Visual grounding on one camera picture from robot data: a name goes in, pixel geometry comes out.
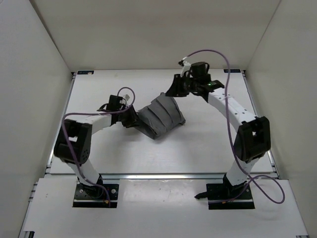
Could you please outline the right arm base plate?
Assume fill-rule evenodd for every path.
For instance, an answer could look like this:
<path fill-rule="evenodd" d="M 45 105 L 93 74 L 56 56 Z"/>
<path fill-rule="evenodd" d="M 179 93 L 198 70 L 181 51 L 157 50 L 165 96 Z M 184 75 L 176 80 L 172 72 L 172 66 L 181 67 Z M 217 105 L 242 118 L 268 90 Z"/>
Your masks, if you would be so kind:
<path fill-rule="evenodd" d="M 207 199 L 209 210 L 252 210 L 255 209 L 250 186 L 229 189 L 224 183 L 207 183 L 206 191 L 195 199 Z"/>

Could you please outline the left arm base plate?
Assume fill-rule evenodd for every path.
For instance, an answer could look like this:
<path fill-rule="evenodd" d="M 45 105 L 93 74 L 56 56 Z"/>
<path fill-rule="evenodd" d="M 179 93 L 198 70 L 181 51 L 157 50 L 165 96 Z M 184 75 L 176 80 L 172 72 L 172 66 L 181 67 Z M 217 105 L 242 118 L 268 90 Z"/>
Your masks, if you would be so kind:
<path fill-rule="evenodd" d="M 75 208 L 117 208 L 119 184 L 104 183 L 103 186 L 108 191 L 110 201 L 103 189 L 92 188 L 77 182 L 72 206 Z"/>

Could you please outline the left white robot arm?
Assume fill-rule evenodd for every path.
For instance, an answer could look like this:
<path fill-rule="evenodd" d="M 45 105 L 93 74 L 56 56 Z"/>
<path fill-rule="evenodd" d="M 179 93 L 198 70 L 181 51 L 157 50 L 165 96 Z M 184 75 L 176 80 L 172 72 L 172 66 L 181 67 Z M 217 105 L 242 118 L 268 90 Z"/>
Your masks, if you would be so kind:
<path fill-rule="evenodd" d="M 92 136 L 118 122 L 125 127 L 137 125 L 137 114 L 128 101 L 128 95 L 110 95 L 108 103 L 96 113 L 68 113 L 62 119 L 53 154 L 71 167 L 82 189 L 93 199 L 110 200 L 101 174 L 89 159 Z"/>

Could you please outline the grey pleated skirt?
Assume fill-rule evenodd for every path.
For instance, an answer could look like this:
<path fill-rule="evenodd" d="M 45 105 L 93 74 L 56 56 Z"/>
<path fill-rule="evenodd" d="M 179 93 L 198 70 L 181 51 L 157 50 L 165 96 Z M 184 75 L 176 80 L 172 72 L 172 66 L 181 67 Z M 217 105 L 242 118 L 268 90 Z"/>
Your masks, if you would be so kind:
<path fill-rule="evenodd" d="M 147 137 L 156 140 L 186 122 L 176 100 L 164 92 L 137 112 L 139 125 L 136 127 Z"/>

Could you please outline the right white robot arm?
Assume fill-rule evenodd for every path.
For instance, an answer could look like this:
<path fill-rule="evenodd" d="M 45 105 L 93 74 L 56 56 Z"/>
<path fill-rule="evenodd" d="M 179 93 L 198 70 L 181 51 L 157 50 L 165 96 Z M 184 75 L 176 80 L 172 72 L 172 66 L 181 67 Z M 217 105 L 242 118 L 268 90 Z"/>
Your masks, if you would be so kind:
<path fill-rule="evenodd" d="M 228 94 L 227 86 L 212 80 L 208 63 L 189 63 L 182 59 L 179 64 L 182 71 L 174 75 L 166 95 L 186 97 L 193 94 L 202 97 L 226 118 L 227 127 L 236 131 L 236 137 L 229 139 L 235 161 L 224 175 L 220 187 L 215 192 L 206 191 L 195 198 L 216 195 L 221 202 L 233 200 L 243 192 L 255 163 L 270 149 L 269 120 L 249 112 Z"/>

